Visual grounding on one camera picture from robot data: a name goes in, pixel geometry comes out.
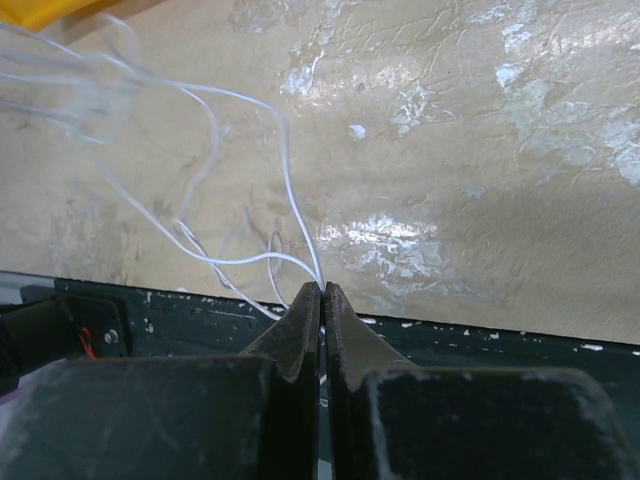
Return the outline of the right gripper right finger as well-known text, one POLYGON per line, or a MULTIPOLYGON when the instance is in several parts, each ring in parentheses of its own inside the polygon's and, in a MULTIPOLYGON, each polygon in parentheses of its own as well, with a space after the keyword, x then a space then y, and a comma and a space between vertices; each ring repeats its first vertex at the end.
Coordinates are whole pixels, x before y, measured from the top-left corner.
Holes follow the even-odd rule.
POLYGON ((635 479, 604 390, 563 368, 420 367, 326 287, 337 479, 635 479))

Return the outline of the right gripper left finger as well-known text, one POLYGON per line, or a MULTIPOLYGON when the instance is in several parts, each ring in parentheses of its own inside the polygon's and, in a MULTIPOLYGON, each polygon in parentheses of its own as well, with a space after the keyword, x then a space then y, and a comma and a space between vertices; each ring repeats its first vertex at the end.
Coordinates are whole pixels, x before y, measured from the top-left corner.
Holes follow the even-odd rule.
POLYGON ((15 405, 5 479, 313 479, 321 293, 241 353, 64 362, 15 405))

